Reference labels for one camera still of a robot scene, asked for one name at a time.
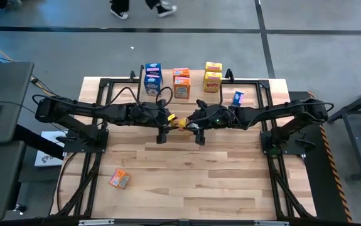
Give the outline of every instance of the black sneaker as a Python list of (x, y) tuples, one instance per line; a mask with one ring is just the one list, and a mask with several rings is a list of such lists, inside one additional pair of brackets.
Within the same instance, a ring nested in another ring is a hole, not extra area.
[(117, 10), (114, 9), (113, 4), (110, 6), (110, 12), (120, 19), (127, 19), (129, 17), (129, 14), (126, 12), (117, 12)]
[(171, 15), (171, 14), (175, 13), (176, 10), (178, 9), (177, 6), (171, 6), (166, 1), (161, 1), (160, 3), (158, 3), (156, 5), (156, 8), (158, 9), (158, 16), (160, 18), (165, 17), (167, 15)]

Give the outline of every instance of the wooden tabletop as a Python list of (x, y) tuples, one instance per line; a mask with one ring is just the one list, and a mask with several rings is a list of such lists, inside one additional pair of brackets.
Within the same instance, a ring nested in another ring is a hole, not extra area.
[[(190, 99), (173, 98), (167, 107), (178, 117), (189, 116), (197, 109), (197, 99), (208, 104), (219, 103), (219, 93), (203, 92), (204, 71), (191, 70), (190, 73)], [(171, 70), (163, 70), (163, 77), (164, 86), (173, 87)], [(79, 101), (96, 101), (99, 80), (100, 77), (84, 78)], [(289, 101), (284, 79), (270, 79), (269, 82), (274, 104)], [(113, 96), (125, 86), (137, 93), (137, 84), (116, 84)], [(230, 105), (235, 91), (245, 94), (242, 106), (258, 107), (253, 85), (223, 85), (223, 105)], [(168, 97), (166, 90), (163, 98)], [(154, 97), (148, 97), (142, 86), (140, 100), (154, 101)], [(125, 102), (134, 102), (128, 91), (116, 101)], [(91, 123), (91, 118), (77, 118)], [(283, 125), (289, 120), (284, 118), (277, 122)], [(99, 170), (93, 218), (276, 219), (267, 159), (259, 140), (260, 123), (247, 131), (205, 131), (204, 146), (195, 144), (194, 135), (188, 131), (171, 131), (166, 144), (156, 144), (157, 129), (114, 125), (109, 125), (108, 129), (108, 147)], [(84, 156), (77, 154), (66, 168), (60, 188), (61, 206), (78, 187)], [(316, 215), (302, 159), (285, 156), (284, 160), (291, 190), (307, 211)], [(131, 176), (125, 190), (108, 184), (116, 168), (124, 169)], [(286, 213), (283, 192), (279, 194)], [(54, 202), (51, 213), (56, 212)]]

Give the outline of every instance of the gray floor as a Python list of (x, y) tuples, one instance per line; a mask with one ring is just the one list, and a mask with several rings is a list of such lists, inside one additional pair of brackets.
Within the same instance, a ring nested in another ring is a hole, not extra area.
[[(25, 1), (20, 11), (1, 16), (0, 26), (258, 28), (254, 0), (173, 0), (179, 12), (166, 19), (158, 19), (142, 1), (131, 1), (127, 21), (113, 18), (107, 2)], [(361, 30), (361, 0), (261, 0), (261, 4), (267, 29)], [(311, 90), (319, 99), (335, 103), (336, 109), (361, 94), (360, 35), (269, 35), (268, 40), (276, 78), (285, 78), (289, 90)], [(35, 62), (36, 76), (54, 92), (73, 99), (84, 76), (128, 75), (146, 62), (192, 69), (202, 69), (205, 61), (222, 62), (237, 77), (268, 78), (261, 38), (254, 34), (0, 31), (0, 49), (14, 60)], [(24, 104), (35, 109), (30, 97), (38, 93), (31, 86)], [(34, 132), (53, 130), (26, 111), (20, 123)], [(325, 127), (341, 178), (358, 173), (343, 122)], [(342, 183), (353, 220), (361, 223), (361, 181)], [(20, 194), (29, 207), (24, 217), (46, 215), (54, 189), (55, 181), (27, 183)]]

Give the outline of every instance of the orange striped tape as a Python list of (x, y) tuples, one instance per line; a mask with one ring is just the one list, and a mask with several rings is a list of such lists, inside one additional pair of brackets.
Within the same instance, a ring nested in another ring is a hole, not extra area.
[[(308, 93), (309, 93), (311, 98), (314, 98), (314, 94), (312, 92), (309, 91)], [(352, 216), (350, 215), (350, 211), (349, 211), (348, 203), (346, 201), (345, 193), (343, 192), (343, 188), (342, 188), (342, 185), (341, 185), (341, 181), (339, 179), (337, 167), (335, 166), (335, 161), (333, 160), (333, 156), (332, 156), (331, 149), (330, 149), (330, 144), (329, 144), (329, 142), (328, 142), (328, 140), (326, 138), (325, 129), (324, 129), (323, 125), (320, 125), (320, 131), (321, 131), (321, 136), (322, 136), (323, 141), (324, 141), (324, 146), (325, 146), (326, 153), (328, 155), (328, 159), (330, 160), (330, 166), (332, 168), (333, 177), (335, 179), (335, 182), (337, 183), (337, 188), (339, 190), (339, 196), (341, 197), (342, 205), (343, 205), (343, 207), (345, 209), (347, 220), (348, 220), (349, 223), (352, 223), (353, 222)]]

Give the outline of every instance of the blue cereal box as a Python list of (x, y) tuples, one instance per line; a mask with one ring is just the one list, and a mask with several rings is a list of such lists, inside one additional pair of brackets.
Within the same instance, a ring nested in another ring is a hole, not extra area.
[(162, 68), (160, 63), (146, 63), (145, 72), (147, 75), (158, 75), (162, 78)]
[(146, 75), (144, 85), (147, 95), (156, 96), (161, 90), (161, 77), (159, 75)]
[(243, 96), (244, 94), (242, 92), (236, 91), (235, 95), (233, 96), (232, 105), (240, 107), (240, 105), (243, 103)]

